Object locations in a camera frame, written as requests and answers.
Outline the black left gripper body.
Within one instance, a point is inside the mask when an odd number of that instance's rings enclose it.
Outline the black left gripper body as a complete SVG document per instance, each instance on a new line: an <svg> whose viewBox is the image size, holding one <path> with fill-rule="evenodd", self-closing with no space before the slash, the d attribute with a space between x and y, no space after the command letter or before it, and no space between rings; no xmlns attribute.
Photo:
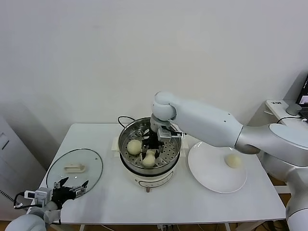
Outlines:
<svg viewBox="0 0 308 231"><path fill-rule="evenodd" d="M75 198L76 193L72 191L72 188L63 186L53 189L51 201L53 201L57 207L63 207L63 204L67 200L75 200Z"/></svg>

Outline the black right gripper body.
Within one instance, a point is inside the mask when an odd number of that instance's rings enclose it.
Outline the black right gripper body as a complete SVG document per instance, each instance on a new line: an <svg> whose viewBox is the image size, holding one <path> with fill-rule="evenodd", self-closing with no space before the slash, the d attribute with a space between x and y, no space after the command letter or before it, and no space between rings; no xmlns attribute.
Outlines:
<svg viewBox="0 0 308 231"><path fill-rule="evenodd" d="M157 133L149 130L143 135L142 146L147 148L159 148L164 146L164 142L158 140Z"/></svg>

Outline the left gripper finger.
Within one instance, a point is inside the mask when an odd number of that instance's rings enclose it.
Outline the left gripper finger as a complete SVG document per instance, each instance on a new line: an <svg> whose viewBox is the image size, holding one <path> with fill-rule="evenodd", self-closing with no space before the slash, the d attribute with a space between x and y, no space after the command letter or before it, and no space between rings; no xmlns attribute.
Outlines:
<svg viewBox="0 0 308 231"><path fill-rule="evenodd" d="M55 182L53 185L53 189L63 189L63 188L67 188L64 184L67 182L67 180L69 179L69 177L66 178L62 178L61 180L59 180L58 182Z"/></svg>
<svg viewBox="0 0 308 231"><path fill-rule="evenodd" d="M76 195L83 195L83 194L85 194L87 186L88 186L88 183L89 183L89 181L87 180L81 186L74 187L72 189L72 192L74 192Z"/></svg>

